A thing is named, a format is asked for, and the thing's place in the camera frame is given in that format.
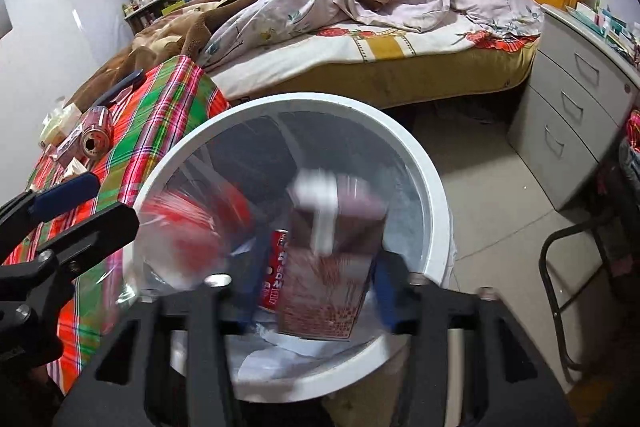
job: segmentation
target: tiled floor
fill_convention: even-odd
[[[473,293],[493,286],[536,343],[562,386],[551,311],[538,272],[543,241],[584,214],[557,213],[536,179],[506,140],[503,124],[438,119],[425,110],[414,136],[435,164],[454,220],[458,259],[451,287]],[[554,243],[548,255],[556,295],[562,305],[599,266],[588,233]],[[604,278],[598,277],[563,314],[569,353],[574,359],[602,351],[620,320],[620,309]]]

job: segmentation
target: screw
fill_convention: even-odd
[[[231,276],[226,273],[214,273],[205,278],[204,283],[213,288],[220,288],[231,284]]]
[[[31,308],[27,304],[21,304],[15,310],[15,318],[18,319],[18,322],[24,322],[31,315]]]
[[[41,254],[39,254],[38,256],[38,261],[40,263],[44,263],[47,259],[49,259],[51,256],[53,255],[53,251],[52,250],[45,250],[44,252],[42,252]]]
[[[500,296],[491,286],[483,286],[476,292],[483,301],[499,301]]]

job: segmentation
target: drawer handle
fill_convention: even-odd
[[[575,107],[578,108],[578,110],[580,111],[580,116],[582,116],[582,114],[584,113],[584,108],[580,107],[577,103],[575,103],[575,100],[572,99],[567,93],[564,92],[564,89],[560,90],[560,93],[562,94],[562,96],[564,96],[569,102],[573,103],[575,105]]]
[[[582,56],[580,56],[580,54],[578,53],[574,53],[576,58],[580,58],[581,61],[583,61],[588,67],[590,67],[593,71],[596,72],[596,86],[600,85],[600,70],[598,68],[595,68],[593,66],[590,65],[590,63],[588,63],[585,58],[583,58]]]
[[[562,152],[564,152],[564,143],[562,143],[561,141],[558,141],[558,139],[555,136],[553,136],[553,134],[551,134],[551,131],[549,131],[548,125],[545,125],[545,133],[548,134],[551,138],[553,138],[554,142],[556,142],[560,146],[560,153],[558,156],[562,156]]]

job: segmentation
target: mattress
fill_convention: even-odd
[[[537,41],[516,52],[471,48],[361,64],[323,64],[232,105],[284,92],[327,92],[384,109],[465,94],[511,89],[528,76]]]
[[[529,75],[536,49],[535,38],[493,39],[451,14],[423,34],[339,23],[208,72],[232,104],[306,91],[387,108],[510,89]]]

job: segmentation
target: chair leg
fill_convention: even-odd
[[[597,228],[608,223],[614,217],[614,215],[615,214],[612,210],[606,210],[602,215],[598,217],[592,217],[591,219],[588,219],[583,223],[567,227],[566,229],[556,230],[546,238],[542,246],[542,251],[540,252],[538,269],[540,270],[540,277],[542,278],[542,283],[545,287],[546,299],[548,300],[549,307],[551,308],[551,314],[554,320],[554,328],[556,329],[556,341],[558,341],[560,362],[564,370],[573,369],[574,371],[584,371],[587,368],[587,364],[575,362],[567,352],[566,337],[564,335],[564,324],[562,323],[562,312],[564,312],[565,309],[567,309],[571,304],[573,304],[573,302],[575,302],[580,293],[582,293],[583,290],[587,288],[587,286],[590,285],[591,282],[593,282],[593,280],[603,269],[607,272],[607,278],[609,280],[609,283],[612,285],[612,289],[615,288],[615,286],[613,285],[613,275],[611,274],[609,266],[609,259],[607,258],[602,239],[600,238],[600,234],[598,234],[597,232]],[[556,298],[556,292],[554,290],[554,285],[546,265],[546,256],[548,254],[549,247],[551,247],[551,244],[558,239],[569,237],[580,232],[586,232],[587,230],[590,230],[591,233],[593,233],[593,238],[596,242],[598,253],[600,254],[600,258],[602,259],[602,265],[589,277],[589,279],[582,286],[580,286],[580,288],[578,288],[578,291],[567,302],[565,302],[562,306],[559,306],[558,299]]]

